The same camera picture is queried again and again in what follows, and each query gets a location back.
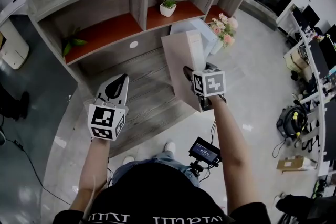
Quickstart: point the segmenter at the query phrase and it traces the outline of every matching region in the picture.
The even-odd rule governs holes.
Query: white flower pot
[[[218,38],[215,46],[212,48],[212,50],[210,51],[210,53],[212,55],[218,53],[218,51],[220,50],[220,48],[222,48],[222,46],[223,46],[223,42],[221,41],[220,38]]]
[[[163,6],[163,3],[160,5],[160,13],[163,16],[166,16],[166,17],[172,16],[172,14],[174,13],[175,9],[176,9],[176,4],[172,8],[167,8],[167,7]]]

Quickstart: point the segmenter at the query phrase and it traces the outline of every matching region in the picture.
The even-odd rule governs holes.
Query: red shelf surface
[[[141,27],[130,13],[126,13],[81,30],[76,37],[88,43],[75,46],[65,56],[66,64],[112,42],[140,33]]]
[[[208,15],[205,18],[205,23],[207,24],[211,23],[213,18],[218,19],[221,13],[227,16],[227,14],[219,6],[217,5],[211,6]]]
[[[147,10],[147,29],[169,25],[180,20],[187,20],[195,17],[201,17],[202,13],[191,1],[180,1],[176,10],[170,17],[165,17],[160,13],[160,7],[149,7]]]

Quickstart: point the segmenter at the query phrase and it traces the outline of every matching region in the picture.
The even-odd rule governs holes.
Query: small display screen
[[[208,150],[206,147],[202,146],[201,144],[196,143],[196,145],[192,149],[193,152],[197,153],[198,155],[206,158],[209,162],[213,162],[217,157],[217,154]]]

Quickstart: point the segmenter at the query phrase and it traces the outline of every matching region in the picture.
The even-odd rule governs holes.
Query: blue jeans
[[[112,178],[112,184],[114,185],[115,183],[117,183],[117,181],[126,172],[128,172],[131,168],[133,168],[135,165],[145,164],[145,163],[161,163],[161,164],[171,166],[171,167],[179,170],[183,174],[185,174],[185,176],[187,178],[189,178],[189,180],[191,181],[191,183],[193,183],[193,185],[195,187],[200,186],[199,185],[200,182],[198,181],[198,178],[192,173],[191,167],[190,166],[185,166],[185,165],[179,163],[178,161],[174,160],[174,154],[171,151],[165,151],[165,152],[158,153],[157,155],[155,155],[151,159],[145,159],[145,160],[140,161],[140,162],[130,162],[130,163],[127,163],[123,166],[120,166],[114,172],[114,175],[113,175],[113,178]]]

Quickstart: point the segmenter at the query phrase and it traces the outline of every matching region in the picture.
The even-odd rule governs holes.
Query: potted plant
[[[87,42],[85,40],[81,40],[75,38],[75,35],[79,32],[80,27],[76,28],[75,30],[69,31],[69,36],[67,38],[62,39],[62,56],[64,57],[67,55],[73,46],[83,46]]]
[[[170,17],[176,9],[177,0],[163,0],[160,5],[160,13],[163,16]]]
[[[235,42],[234,36],[238,28],[238,22],[235,18],[228,18],[223,13],[219,15],[219,20],[213,18],[213,21],[211,29],[218,36],[218,40],[210,53],[216,54],[220,48],[226,48],[233,45]]]

